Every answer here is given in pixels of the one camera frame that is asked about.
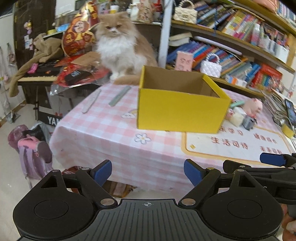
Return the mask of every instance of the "ribbed gray plate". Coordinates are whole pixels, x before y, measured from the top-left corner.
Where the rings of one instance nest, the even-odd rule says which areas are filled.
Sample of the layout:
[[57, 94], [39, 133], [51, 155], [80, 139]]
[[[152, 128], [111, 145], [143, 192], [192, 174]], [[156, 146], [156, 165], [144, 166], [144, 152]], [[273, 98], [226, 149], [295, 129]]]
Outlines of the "ribbed gray plate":
[[[197, 212], [173, 200], [128, 200], [102, 210], [78, 235], [63, 241], [230, 241], [210, 230]], [[264, 241], [275, 241], [274, 236]], [[31, 241], [21, 238], [20, 241]]]

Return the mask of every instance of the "pink card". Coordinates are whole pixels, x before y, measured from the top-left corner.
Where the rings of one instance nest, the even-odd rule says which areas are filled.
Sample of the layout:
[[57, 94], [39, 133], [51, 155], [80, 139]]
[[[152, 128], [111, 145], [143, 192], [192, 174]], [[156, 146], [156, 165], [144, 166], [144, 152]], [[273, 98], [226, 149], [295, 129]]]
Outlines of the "pink card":
[[178, 51], [175, 70], [192, 71], [193, 54]]

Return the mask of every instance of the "white quilted handbag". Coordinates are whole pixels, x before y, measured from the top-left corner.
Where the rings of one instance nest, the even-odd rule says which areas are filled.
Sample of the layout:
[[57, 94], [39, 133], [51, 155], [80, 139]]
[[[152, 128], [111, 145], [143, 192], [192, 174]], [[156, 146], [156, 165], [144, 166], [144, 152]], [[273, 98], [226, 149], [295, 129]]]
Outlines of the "white quilted handbag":
[[[217, 61], [215, 63], [209, 61], [209, 58], [211, 56], [215, 56], [217, 58]], [[206, 59], [203, 60], [201, 63], [200, 72], [208, 76], [220, 78], [222, 66], [219, 63], [220, 58], [218, 57], [218, 55], [214, 53], [209, 53]]]
[[[185, 2], [189, 2], [192, 9], [183, 8], [183, 3]], [[197, 11], [194, 9], [194, 5], [190, 0], [182, 0], [179, 6], [175, 7], [174, 20], [196, 24], [196, 17]]]

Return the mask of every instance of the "cat's paw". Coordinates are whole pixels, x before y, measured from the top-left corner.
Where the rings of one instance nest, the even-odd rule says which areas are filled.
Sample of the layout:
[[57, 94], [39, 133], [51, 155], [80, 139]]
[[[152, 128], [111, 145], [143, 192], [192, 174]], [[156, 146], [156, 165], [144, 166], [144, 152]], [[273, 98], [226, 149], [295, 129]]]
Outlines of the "cat's paw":
[[110, 80], [111, 80], [111, 81], [114, 81], [114, 80], [116, 80], [118, 77], [119, 77], [119, 73], [113, 73], [113, 74], [110, 76]]

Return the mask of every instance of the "cat's face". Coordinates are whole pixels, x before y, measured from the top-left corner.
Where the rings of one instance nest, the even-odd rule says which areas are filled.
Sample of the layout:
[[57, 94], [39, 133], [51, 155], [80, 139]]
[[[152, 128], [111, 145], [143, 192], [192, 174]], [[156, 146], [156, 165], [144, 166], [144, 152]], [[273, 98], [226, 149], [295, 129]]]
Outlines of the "cat's face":
[[135, 27], [126, 12], [99, 15], [100, 23], [97, 26], [96, 35], [118, 37], [123, 34], [134, 35]]

